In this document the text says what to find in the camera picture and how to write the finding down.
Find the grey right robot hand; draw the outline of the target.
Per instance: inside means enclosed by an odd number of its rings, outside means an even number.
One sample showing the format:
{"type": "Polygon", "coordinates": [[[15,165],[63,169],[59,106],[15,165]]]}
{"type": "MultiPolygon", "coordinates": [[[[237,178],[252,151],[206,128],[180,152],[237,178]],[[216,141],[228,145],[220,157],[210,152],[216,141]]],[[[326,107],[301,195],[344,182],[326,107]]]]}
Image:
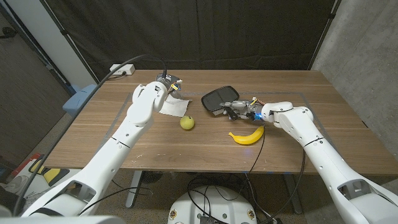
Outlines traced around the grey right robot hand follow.
{"type": "Polygon", "coordinates": [[[232,101],[220,103],[223,114],[227,114],[231,120],[250,119],[251,121],[262,119],[262,107],[259,100],[232,101]]]}

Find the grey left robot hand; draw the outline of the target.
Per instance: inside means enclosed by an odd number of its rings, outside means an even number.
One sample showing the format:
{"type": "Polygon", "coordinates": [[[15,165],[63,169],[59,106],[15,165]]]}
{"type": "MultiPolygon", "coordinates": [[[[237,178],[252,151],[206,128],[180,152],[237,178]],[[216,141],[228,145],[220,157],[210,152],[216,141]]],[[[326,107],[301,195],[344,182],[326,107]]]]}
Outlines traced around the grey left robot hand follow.
{"type": "Polygon", "coordinates": [[[182,80],[174,75],[158,74],[155,78],[157,82],[162,82],[168,89],[168,94],[176,99],[183,100],[184,97],[180,94],[182,80]]]}

